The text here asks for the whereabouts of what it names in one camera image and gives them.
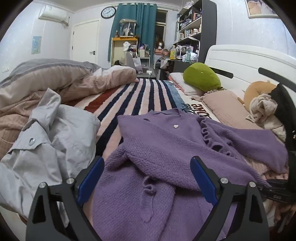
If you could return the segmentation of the purple knitted cardigan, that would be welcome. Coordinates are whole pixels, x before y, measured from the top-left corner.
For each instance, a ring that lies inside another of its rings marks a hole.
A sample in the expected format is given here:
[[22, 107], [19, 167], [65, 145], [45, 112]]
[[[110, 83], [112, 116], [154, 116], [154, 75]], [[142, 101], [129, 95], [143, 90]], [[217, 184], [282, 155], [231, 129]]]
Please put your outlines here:
[[192, 240], [212, 209], [192, 175], [194, 156], [239, 185], [265, 184], [245, 158], [286, 171], [287, 149], [269, 130], [232, 128], [179, 109], [117, 120], [123, 142], [94, 194], [93, 227], [102, 240]]

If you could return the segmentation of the black garment on bed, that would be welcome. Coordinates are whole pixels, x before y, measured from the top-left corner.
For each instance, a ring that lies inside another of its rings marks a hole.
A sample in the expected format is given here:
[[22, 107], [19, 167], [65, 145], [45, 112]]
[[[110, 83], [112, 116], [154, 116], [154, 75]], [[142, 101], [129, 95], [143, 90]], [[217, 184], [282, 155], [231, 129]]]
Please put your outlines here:
[[288, 91], [280, 83], [270, 95], [271, 99], [277, 103], [275, 116], [285, 127], [285, 146], [288, 151], [295, 151], [295, 105]]

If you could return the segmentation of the pink ribbed pillow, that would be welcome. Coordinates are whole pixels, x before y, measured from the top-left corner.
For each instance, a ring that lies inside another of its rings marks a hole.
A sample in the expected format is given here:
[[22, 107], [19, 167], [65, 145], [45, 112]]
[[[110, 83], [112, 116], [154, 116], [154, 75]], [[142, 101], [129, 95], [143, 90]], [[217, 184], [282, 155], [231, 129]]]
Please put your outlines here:
[[249, 112], [230, 90], [208, 93], [202, 97], [202, 102], [221, 123], [227, 126], [239, 129], [262, 130], [260, 126], [246, 119]]

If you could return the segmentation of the white bed headboard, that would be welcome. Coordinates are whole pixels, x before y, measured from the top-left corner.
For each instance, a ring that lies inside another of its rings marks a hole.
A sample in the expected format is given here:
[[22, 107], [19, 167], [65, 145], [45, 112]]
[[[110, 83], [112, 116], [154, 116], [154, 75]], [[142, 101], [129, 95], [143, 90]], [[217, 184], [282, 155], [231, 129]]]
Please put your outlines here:
[[255, 81], [270, 81], [274, 77], [259, 73], [259, 68], [295, 83], [295, 58], [272, 49], [247, 45], [213, 45], [205, 64], [214, 69], [224, 89], [246, 90]]

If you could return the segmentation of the pink grey duvet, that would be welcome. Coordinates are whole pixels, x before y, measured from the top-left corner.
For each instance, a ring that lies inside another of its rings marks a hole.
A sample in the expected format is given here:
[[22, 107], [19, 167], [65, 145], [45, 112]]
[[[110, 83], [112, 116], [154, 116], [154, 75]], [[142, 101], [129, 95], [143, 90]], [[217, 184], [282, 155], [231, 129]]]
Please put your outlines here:
[[47, 89], [68, 103], [135, 82], [136, 71], [126, 66], [102, 69], [95, 63], [64, 59], [21, 63], [1, 81], [1, 156], [12, 147]]

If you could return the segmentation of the white pillow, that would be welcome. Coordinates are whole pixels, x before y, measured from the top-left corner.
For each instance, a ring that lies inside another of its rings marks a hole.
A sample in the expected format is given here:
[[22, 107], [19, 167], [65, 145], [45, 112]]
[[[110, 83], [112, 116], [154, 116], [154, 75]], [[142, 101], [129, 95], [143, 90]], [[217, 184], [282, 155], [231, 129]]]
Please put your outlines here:
[[169, 80], [172, 81], [185, 95], [202, 96], [204, 92], [184, 81], [183, 73], [173, 72], [169, 74]]

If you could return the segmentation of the striped bed blanket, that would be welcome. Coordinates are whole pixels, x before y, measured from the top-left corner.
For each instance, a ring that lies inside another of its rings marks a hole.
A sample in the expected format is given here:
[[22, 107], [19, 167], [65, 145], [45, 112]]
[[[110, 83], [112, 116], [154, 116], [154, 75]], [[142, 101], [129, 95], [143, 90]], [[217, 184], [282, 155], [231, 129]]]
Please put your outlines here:
[[142, 115], [151, 110], [178, 108], [217, 120], [203, 103], [193, 100], [173, 82], [165, 80], [140, 79], [138, 83], [76, 99], [68, 105], [91, 112], [99, 119], [101, 126], [97, 133], [96, 154], [103, 159], [107, 159], [123, 141], [117, 124], [119, 115]]

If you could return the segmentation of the dark tall bookshelf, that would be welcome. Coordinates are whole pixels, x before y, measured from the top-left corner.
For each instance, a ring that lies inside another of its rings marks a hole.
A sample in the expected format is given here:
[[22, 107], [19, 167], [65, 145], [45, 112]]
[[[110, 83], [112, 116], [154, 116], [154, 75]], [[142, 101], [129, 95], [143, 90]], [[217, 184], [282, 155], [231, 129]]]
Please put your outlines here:
[[191, 46], [198, 62], [205, 63], [208, 50], [216, 44], [217, 6], [210, 0], [186, 1], [177, 15], [176, 45]]

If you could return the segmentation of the yellow shelf cabinet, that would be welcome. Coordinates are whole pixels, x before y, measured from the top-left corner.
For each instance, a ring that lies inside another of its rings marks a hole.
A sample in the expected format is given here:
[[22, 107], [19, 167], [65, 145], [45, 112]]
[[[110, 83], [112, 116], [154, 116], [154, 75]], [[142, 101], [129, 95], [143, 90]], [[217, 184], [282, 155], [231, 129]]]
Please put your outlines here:
[[118, 61], [119, 64], [126, 64], [126, 51], [130, 46], [137, 48], [138, 37], [117, 37], [111, 40], [110, 63], [111, 66], [115, 65]]

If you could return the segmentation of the white door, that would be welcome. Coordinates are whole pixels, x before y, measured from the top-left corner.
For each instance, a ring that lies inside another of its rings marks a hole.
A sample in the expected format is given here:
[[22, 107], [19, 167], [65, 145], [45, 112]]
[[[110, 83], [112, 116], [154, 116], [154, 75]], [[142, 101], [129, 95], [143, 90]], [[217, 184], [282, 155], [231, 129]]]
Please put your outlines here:
[[71, 60], [96, 63], [99, 36], [99, 20], [73, 26]]

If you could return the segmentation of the white air conditioner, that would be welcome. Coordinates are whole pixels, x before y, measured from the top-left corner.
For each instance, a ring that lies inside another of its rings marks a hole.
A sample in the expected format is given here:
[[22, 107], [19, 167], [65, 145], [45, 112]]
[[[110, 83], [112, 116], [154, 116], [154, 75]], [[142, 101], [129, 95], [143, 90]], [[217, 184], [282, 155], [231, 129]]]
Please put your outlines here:
[[57, 23], [61, 23], [65, 26], [69, 26], [69, 15], [68, 13], [60, 8], [45, 5], [43, 8], [41, 8], [39, 17], [40, 20], [48, 20], [53, 21]]

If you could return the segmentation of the glass display case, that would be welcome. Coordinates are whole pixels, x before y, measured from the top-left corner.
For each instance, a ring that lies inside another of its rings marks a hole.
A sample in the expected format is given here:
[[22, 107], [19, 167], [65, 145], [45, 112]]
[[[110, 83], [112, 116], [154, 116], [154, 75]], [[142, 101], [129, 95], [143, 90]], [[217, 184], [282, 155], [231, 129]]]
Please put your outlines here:
[[134, 37], [135, 36], [135, 27], [137, 25], [136, 20], [130, 19], [121, 19], [119, 21], [120, 24], [120, 37]]

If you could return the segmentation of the teal curtain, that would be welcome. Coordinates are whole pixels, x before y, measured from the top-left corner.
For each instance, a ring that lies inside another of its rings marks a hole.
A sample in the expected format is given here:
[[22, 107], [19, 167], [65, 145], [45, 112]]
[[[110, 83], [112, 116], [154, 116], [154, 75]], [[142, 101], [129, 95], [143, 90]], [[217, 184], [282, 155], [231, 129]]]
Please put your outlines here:
[[115, 32], [120, 30], [119, 21], [121, 19], [137, 21], [135, 35], [140, 37], [139, 43], [148, 45], [149, 53], [154, 54], [157, 9], [156, 4], [127, 3], [118, 5], [109, 37], [107, 58], [109, 62], [111, 58], [111, 39], [115, 36]]

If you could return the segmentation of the blue wall poster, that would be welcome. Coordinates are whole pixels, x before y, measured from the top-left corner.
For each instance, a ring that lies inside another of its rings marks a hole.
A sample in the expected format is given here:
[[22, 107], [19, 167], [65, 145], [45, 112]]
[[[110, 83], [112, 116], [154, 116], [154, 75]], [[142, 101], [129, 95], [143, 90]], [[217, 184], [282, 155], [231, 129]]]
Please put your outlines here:
[[34, 36], [33, 37], [31, 54], [40, 54], [41, 53], [41, 42], [42, 42], [42, 36]]

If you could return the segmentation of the framed wall photo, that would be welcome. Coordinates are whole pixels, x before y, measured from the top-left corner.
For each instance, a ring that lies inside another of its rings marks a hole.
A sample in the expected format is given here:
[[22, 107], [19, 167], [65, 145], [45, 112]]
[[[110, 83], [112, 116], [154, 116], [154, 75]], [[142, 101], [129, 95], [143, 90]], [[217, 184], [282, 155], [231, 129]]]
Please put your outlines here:
[[262, 0], [245, 0], [248, 18], [278, 18], [275, 11]]

